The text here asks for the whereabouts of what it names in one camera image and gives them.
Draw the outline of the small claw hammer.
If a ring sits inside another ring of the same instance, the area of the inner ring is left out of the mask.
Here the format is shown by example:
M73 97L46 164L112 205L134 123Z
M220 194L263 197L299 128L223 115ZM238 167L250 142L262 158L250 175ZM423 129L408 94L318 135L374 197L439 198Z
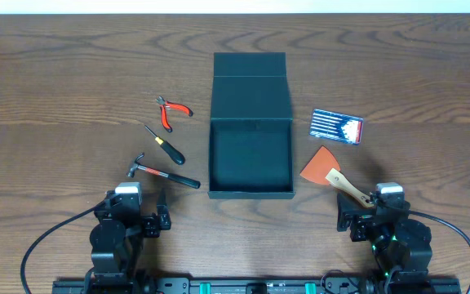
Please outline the small claw hammer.
M194 189L199 189L201 186L201 182L198 180L193 180L185 176L179 176L174 173L167 173L164 171L160 171L151 167L147 167L140 163L140 160L144 157L144 153L139 154L132 162L127 172L127 176L133 178L137 171L146 172L151 175L160 176L166 178L168 180L174 181L181 185L185 185Z

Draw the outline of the orange scraper wooden handle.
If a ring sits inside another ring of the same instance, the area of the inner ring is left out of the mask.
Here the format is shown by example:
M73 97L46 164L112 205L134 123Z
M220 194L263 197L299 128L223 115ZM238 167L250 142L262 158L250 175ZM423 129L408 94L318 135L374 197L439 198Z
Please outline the orange scraper wooden handle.
M305 180L319 185L331 185L344 191L363 207L374 206L370 196L357 189L341 172L336 157L322 146L301 171L300 176Z

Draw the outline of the black handled screwdriver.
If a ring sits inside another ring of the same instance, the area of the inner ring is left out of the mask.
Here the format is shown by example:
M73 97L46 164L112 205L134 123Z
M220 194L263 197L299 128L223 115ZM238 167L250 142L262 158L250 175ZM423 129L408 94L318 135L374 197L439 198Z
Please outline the black handled screwdriver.
M171 145L166 140L163 140L154 131L152 131L147 125L144 125L144 128L153 136L154 140L158 143L160 148L169 156L169 158L174 163L176 163L177 165L184 165L185 156L179 150L177 150L173 145Z

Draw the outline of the blue screwdriver set card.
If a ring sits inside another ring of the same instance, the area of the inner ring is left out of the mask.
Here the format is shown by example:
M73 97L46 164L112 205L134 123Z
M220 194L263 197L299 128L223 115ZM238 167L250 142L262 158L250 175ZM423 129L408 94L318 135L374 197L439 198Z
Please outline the blue screwdriver set card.
M315 109L309 135L350 145L361 143L363 119L347 114Z

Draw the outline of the red handled pliers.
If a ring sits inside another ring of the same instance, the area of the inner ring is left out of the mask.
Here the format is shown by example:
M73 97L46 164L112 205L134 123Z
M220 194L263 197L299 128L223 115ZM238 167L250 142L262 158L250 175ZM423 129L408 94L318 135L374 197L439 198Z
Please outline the red handled pliers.
M164 129L169 133L173 132L173 128L168 121L167 111L169 109L180 111L182 113L187 114L189 117L193 116L193 111L186 105L169 102L165 100L162 96L158 96L156 98L156 102L158 103L159 109L161 110L162 125Z

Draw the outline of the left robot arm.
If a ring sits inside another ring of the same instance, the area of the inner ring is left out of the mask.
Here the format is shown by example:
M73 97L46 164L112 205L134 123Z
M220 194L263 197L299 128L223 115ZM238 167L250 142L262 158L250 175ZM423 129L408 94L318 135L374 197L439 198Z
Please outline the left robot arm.
M166 192L157 199L157 210L140 211L142 193L109 190L96 208L99 224L91 231L93 268L84 279L82 293L157 293L153 278L136 269L146 238L157 238L171 228Z

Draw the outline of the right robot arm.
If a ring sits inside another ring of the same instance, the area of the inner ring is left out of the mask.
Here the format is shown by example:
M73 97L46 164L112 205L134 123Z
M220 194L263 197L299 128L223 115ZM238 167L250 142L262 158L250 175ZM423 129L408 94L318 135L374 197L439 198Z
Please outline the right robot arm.
M432 258L430 228L409 218L402 192L374 192L370 200L374 206L364 208L337 194L337 230L349 230L353 242L370 243L383 287L423 282Z

